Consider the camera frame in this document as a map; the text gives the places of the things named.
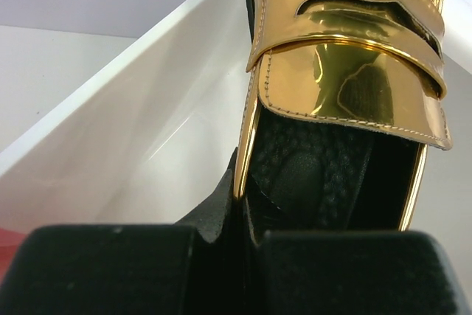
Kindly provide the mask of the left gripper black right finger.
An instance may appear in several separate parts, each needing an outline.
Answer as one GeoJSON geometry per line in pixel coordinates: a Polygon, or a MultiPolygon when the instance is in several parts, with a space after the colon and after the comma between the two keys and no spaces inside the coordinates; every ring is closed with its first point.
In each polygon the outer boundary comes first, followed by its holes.
{"type": "Polygon", "coordinates": [[[258,251],[269,314],[470,314],[422,232],[275,232],[258,251]]]}

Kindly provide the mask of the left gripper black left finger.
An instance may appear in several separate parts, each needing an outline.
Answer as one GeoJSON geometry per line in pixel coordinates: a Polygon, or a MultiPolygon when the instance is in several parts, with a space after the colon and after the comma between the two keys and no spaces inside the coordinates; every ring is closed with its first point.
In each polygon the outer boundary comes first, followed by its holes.
{"type": "Polygon", "coordinates": [[[3,314],[242,314],[235,162],[174,224],[54,225],[31,232],[1,282],[3,314]]]}

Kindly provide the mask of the pink drawer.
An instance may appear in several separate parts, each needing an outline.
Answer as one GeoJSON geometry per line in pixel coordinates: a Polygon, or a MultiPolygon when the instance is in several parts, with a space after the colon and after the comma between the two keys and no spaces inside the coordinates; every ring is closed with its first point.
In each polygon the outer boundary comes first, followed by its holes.
{"type": "Polygon", "coordinates": [[[1,227],[186,215],[237,146],[249,47],[246,0],[186,0],[1,153],[1,227]]]}

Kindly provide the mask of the gold shoe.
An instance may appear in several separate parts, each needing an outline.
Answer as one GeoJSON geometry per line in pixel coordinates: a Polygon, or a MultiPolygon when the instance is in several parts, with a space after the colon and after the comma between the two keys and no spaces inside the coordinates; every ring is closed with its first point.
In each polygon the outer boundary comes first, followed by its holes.
{"type": "Polygon", "coordinates": [[[246,0],[233,196],[302,229],[411,223],[427,150],[452,139],[443,0],[246,0]]]}

